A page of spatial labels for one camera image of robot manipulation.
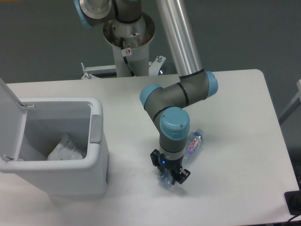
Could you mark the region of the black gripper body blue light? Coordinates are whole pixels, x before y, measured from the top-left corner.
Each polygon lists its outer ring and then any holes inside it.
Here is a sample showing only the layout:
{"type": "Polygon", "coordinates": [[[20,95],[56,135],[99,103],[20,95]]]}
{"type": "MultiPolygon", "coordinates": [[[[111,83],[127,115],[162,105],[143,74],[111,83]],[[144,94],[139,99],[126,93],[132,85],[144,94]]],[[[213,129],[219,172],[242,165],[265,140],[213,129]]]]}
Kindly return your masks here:
{"type": "Polygon", "coordinates": [[[181,173],[183,155],[179,159],[168,160],[165,158],[165,155],[163,153],[159,153],[158,160],[159,171],[162,171],[164,169],[168,170],[170,175],[173,177],[173,180],[176,182],[181,182],[184,179],[181,173]]]}

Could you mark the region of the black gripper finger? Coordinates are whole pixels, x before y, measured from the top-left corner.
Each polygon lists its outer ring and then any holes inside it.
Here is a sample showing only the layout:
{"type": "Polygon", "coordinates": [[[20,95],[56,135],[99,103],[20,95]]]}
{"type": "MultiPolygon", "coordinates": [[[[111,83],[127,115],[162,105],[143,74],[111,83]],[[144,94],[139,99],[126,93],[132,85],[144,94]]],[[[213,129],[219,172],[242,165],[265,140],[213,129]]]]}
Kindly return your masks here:
{"type": "Polygon", "coordinates": [[[187,169],[181,168],[179,172],[175,172],[173,175],[173,184],[176,182],[178,184],[182,184],[186,181],[186,179],[190,176],[190,171],[187,169]]]}
{"type": "Polygon", "coordinates": [[[151,161],[153,166],[160,168],[161,166],[161,153],[159,152],[159,150],[155,149],[151,152],[150,154],[151,157],[151,161]]]}

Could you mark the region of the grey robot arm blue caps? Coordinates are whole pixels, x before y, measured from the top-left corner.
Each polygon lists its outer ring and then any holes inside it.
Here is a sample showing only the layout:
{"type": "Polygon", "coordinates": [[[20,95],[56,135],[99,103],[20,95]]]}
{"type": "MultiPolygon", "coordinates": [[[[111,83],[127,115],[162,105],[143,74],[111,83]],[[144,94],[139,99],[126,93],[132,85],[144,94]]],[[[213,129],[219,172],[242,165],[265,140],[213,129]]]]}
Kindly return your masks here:
{"type": "MultiPolygon", "coordinates": [[[[205,71],[182,0],[156,1],[179,82],[168,87],[151,84],[140,93],[144,110],[159,132],[160,148],[150,157],[160,173],[169,173],[172,184],[190,175],[182,162],[190,131],[185,107],[213,96],[218,90],[214,74],[205,71]]],[[[76,0],[83,25],[103,24],[103,35],[113,50],[118,77],[148,76],[149,44],[155,35],[152,18],[139,0],[76,0]]]]}

